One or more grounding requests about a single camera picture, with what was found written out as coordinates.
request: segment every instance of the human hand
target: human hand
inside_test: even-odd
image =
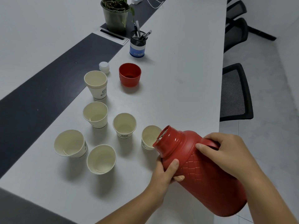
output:
[[[163,203],[164,196],[169,185],[174,181],[182,181],[185,177],[183,175],[173,177],[179,166],[178,159],[174,159],[166,171],[164,171],[161,157],[158,156],[156,168],[152,174],[152,178],[145,191],[154,194],[153,196],[158,200],[158,206]]]
[[[195,147],[241,182],[262,173],[241,137],[233,134],[211,133],[204,138],[219,142],[221,144],[219,150],[216,151],[199,143]]]

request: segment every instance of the white power strip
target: white power strip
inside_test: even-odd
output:
[[[132,0],[132,5],[137,5],[138,3],[142,2],[143,0]]]

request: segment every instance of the potted plant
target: potted plant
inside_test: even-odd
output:
[[[114,33],[122,33],[126,30],[128,11],[133,17],[134,8],[130,7],[127,0],[102,0],[105,21],[108,29]]]

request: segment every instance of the mesh pen holder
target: mesh pen holder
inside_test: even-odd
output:
[[[140,31],[140,37],[142,35],[146,35],[145,32]],[[144,40],[138,40],[138,37],[135,35],[135,31],[131,32],[131,39],[130,39],[130,54],[133,57],[143,57],[145,53],[145,45],[147,43],[147,38]]]

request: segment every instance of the red thermos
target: red thermos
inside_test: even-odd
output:
[[[247,202],[243,185],[198,151],[196,143],[219,149],[217,142],[203,139],[194,131],[177,131],[171,126],[160,133],[153,147],[160,153],[165,170],[174,159],[179,160],[175,176],[185,176],[179,184],[211,212],[222,217],[238,213]]]

